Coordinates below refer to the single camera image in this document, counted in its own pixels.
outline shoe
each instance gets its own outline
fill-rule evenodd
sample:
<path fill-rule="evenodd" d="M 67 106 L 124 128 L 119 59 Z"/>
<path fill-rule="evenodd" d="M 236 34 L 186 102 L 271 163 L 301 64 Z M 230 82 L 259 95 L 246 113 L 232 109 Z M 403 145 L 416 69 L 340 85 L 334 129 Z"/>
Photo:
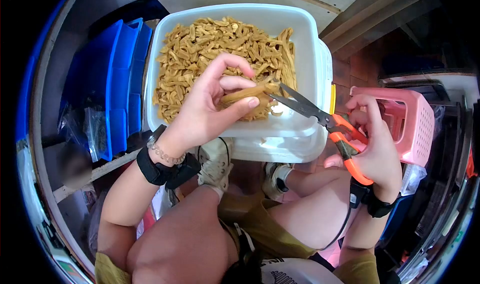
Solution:
<path fill-rule="evenodd" d="M 233 167 L 230 162 L 233 138 L 215 138 L 200 146 L 197 160 L 201 164 L 198 185 L 208 184 L 218 187 L 223 192 L 229 187 L 229 173 Z"/>
<path fill-rule="evenodd" d="M 289 188 L 279 177 L 279 173 L 285 173 L 285 167 L 291 168 L 291 164 L 267 162 L 265 165 L 265 180 L 261 189 L 265 195 L 272 200 L 277 200 Z"/>

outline scissors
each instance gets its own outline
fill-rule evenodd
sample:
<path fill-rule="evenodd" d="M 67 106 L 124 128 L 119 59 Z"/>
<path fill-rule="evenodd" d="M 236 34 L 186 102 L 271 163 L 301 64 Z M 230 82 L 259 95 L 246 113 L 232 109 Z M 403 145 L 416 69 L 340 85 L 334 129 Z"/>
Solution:
<path fill-rule="evenodd" d="M 269 94 L 269 96 L 307 118 L 310 116 L 315 116 L 318 120 L 318 123 L 327 128 L 329 137 L 340 151 L 340 155 L 342 156 L 346 169 L 350 172 L 350 174 L 361 184 L 371 185 L 373 181 L 366 178 L 353 163 L 352 156 L 359 154 L 359 149 L 353 146 L 345 138 L 343 133 L 339 131 L 339 127 L 343 126 L 347 129 L 353 139 L 357 139 L 365 145 L 368 144 L 368 138 L 350 124 L 348 115 L 341 116 L 338 114 L 328 114 L 320 110 L 311 101 L 284 83 L 280 82 L 280 87 L 289 95 L 291 95 L 295 101 L 272 93 Z"/>

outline pink plastic stool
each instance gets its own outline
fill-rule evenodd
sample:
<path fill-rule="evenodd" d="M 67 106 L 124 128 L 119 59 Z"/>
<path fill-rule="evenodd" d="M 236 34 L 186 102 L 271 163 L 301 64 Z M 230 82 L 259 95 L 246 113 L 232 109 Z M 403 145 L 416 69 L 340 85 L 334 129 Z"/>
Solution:
<path fill-rule="evenodd" d="M 385 107 L 383 120 L 390 128 L 400 161 L 425 167 L 434 137 L 434 111 L 416 91 L 353 86 L 350 95 L 367 94 Z"/>

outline t-shirt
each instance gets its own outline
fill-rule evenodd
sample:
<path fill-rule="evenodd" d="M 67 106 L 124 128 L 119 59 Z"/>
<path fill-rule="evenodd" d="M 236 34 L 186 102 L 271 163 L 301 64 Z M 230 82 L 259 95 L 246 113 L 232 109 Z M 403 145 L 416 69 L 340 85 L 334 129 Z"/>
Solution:
<path fill-rule="evenodd" d="M 263 284 L 342 284 L 319 263 L 299 258 L 277 258 L 261 263 Z"/>
<path fill-rule="evenodd" d="M 350 260 L 333 273 L 319 263 L 307 259 L 263 260 L 261 279 L 264 284 L 380 284 L 373 254 Z M 131 277 L 116 267 L 107 255 L 97 253 L 95 280 L 97 284 L 130 284 Z"/>

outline yellow clip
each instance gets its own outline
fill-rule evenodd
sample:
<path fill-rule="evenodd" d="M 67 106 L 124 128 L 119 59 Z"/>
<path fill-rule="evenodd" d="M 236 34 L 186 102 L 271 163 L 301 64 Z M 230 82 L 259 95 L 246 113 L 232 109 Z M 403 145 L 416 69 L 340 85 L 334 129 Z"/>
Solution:
<path fill-rule="evenodd" d="M 337 99 L 336 91 L 335 84 L 332 84 L 332 93 L 330 94 L 330 114 L 335 113 L 335 100 Z"/>

